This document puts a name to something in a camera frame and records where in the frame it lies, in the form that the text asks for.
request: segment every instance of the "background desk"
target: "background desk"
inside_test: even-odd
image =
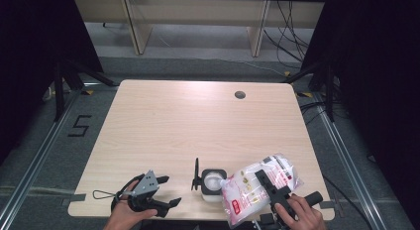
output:
[[[237,91],[246,97],[236,98]],[[305,182],[297,194],[319,190],[330,199],[290,85],[125,80],[75,192],[86,199],[72,202],[68,212],[107,217],[111,199],[94,199],[92,191],[116,192],[154,170],[169,176],[156,199],[182,197],[167,219],[225,220],[221,203],[207,203],[190,189],[195,158],[201,171],[231,175],[275,153],[285,154]],[[334,209],[322,212],[326,220],[334,217]]]

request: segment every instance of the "person's right hand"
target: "person's right hand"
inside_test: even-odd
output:
[[[288,199],[288,203],[296,213],[297,219],[293,219],[284,209],[277,203],[274,207],[278,215],[283,219],[284,223],[292,230],[326,230],[322,213],[309,206],[304,197],[292,194]]]

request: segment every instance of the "white plastic package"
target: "white plastic package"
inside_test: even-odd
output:
[[[269,204],[265,188],[255,173],[264,170],[273,185],[280,189],[286,185],[293,191],[303,184],[290,161],[282,154],[269,156],[259,163],[247,166],[221,181],[223,205],[231,229]]]

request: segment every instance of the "person's left hand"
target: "person's left hand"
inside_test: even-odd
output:
[[[138,181],[131,183],[127,189],[133,189],[136,183],[138,183]],[[142,212],[133,211],[127,202],[127,196],[123,196],[122,199],[115,204],[104,230],[129,230],[138,222],[151,218],[157,214],[158,211],[155,209],[148,209]]]

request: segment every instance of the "desk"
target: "desk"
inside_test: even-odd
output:
[[[237,91],[246,97],[237,98]],[[305,182],[297,194],[318,190],[330,199],[289,84],[125,80],[75,192],[86,199],[72,202],[68,213],[107,217],[111,199],[94,199],[92,191],[116,192],[154,170],[169,176],[155,199],[182,197],[166,219],[224,221],[222,203],[207,203],[190,189],[195,158],[200,171],[224,169],[229,176],[276,153],[285,154]],[[334,209],[322,212],[334,218]]]

